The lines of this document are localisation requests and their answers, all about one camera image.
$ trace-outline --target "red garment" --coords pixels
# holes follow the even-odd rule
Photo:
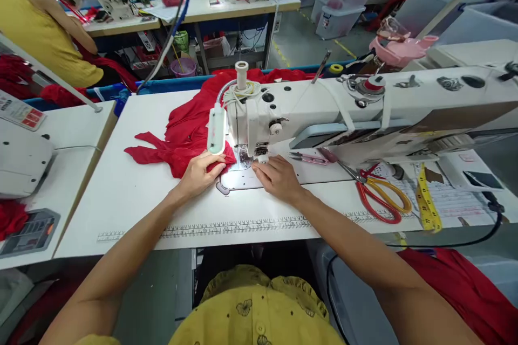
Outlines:
[[[129,90],[131,90],[132,92],[137,91],[136,82],[138,81],[138,79],[135,78],[133,74],[131,74],[128,70],[126,70],[124,66],[122,66],[118,62],[115,62],[114,60],[92,55],[76,40],[74,40],[74,43],[77,46],[79,53],[83,56],[83,60],[91,63],[92,65],[111,67],[117,73],[119,73],[120,80],[128,87]]]
[[[24,81],[32,82],[34,71],[23,58],[16,55],[3,54],[0,56],[0,89],[20,100],[34,98]]]
[[[86,276],[79,279],[59,278],[56,280],[23,315],[15,330],[9,336],[7,345],[20,344],[20,340],[30,329],[34,328],[35,324],[40,323],[40,320],[45,320],[48,325],[48,317],[56,315],[62,309],[85,278]]]
[[[275,78],[299,81],[306,78],[306,74],[300,70],[273,70],[268,75],[263,75],[259,69],[249,70],[247,78],[258,82],[271,83]],[[209,111],[214,107],[217,94],[227,82],[236,78],[236,71],[220,72],[213,78],[203,83],[200,92],[191,101],[173,110],[169,115],[169,123],[166,126],[165,141],[159,140],[150,132],[138,134],[136,139],[147,141],[156,147],[128,147],[124,151],[130,154],[138,164],[166,162],[171,167],[171,174],[175,178],[181,178],[187,169],[189,161],[200,155],[207,148]],[[234,151],[228,144],[224,154],[227,156],[228,168],[236,162]]]
[[[24,204],[14,199],[0,201],[0,241],[11,233],[20,231],[28,218]]]
[[[486,345],[518,344],[518,309],[455,250],[436,257],[406,249],[398,254],[436,290]]]
[[[236,69],[220,69],[215,70],[213,74],[227,74],[236,79]],[[282,78],[283,81],[303,81],[306,79],[313,79],[315,74],[304,73],[302,70],[289,70],[289,69],[273,69],[269,74],[263,74],[261,69],[250,69],[247,72],[247,79],[260,84],[273,84],[276,79]]]
[[[85,88],[75,88],[79,93],[93,102],[100,102],[98,98],[90,98],[86,94]],[[42,99],[47,102],[52,102],[56,105],[59,105],[61,108],[69,108],[72,106],[84,105],[84,102],[79,100],[76,96],[70,93],[67,89],[65,89],[61,85],[48,85],[46,86],[39,95]]]

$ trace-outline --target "worker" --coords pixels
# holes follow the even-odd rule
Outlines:
[[[109,66],[90,64],[72,43],[75,39],[97,54],[93,39],[76,17],[68,16],[56,0],[2,0],[0,31],[73,87],[113,85],[121,81]]]
[[[216,167],[206,172],[212,163]],[[110,335],[126,287],[175,212],[211,186],[224,167],[221,155],[204,152],[192,159],[180,183],[99,260],[40,345],[118,344]],[[302,213],[349,268],[372,287],[401,345],[482,344],[456,311],[396,253],[304,189],[288,161],[275,156],[266,164],[254,162],[252,168],[268,193]],[[293,277],[270,280],[251,266],[218,274],[207,286],[202,303],[169,342],[341,343],[329,324],[325,305],[309,284]]]

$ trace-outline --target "yellow measuring tape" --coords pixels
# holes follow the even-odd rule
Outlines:
[[[432,233],[440,232],[442,230],[442,221],[439,213],[437,213],[435,205],[433,204],[430,191],[428,190],[424,163],[421,164],[421,172],[417,179],[415,197],[417,198],[419,212],[421,213],[422,228],[425,231],[432,231]]]

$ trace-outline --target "table leg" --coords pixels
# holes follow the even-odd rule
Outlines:
[[[201,60],[203,61],[203,69],[205,70],[205,75],[209,75],[209,67],[207,66],[207,57],[205,56],[205,48],[203,47],[203,37],[201,36],[200,26],[198,23],[194,23],[194,31],[196,32],[196,39],[198,40],[198,44],[200,45],[200,55]]]
[[[268,28],[266,29],[266,40],[264,41],[264,61],[263,70],[268,68],[268,60],[270,59],[271,40],[274,31],[275,14],[268,15]]]
[[[444,8],[437,14],[435,17],[426,25],[425,28],[416,36],[416,39],[423,39],[426,35],[428,35],[434,28],[437,26],[441,20],[443,20],[446,15],[450,13],[452,9],[454,9],[461,0],[451,0],[448,4],[444,6]]]

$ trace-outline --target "hand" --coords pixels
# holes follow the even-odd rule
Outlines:
[[[308,194],[298,182],[291,163],[280,155],[271,157],[268,163],[255,161],[252,170],[266,192],[292,206]]]
[[[221,163],[215,166],[210,172],[207,172],[207,167],[215,162]],[[225,166],[225,155],[212,155],[209,151],[205,151],[201,155],[192,158],[189,161],[182,180],[169,192],[166,200],[174,203],[178,201],[184,203],[198,194],[201,194],[214,182]]]

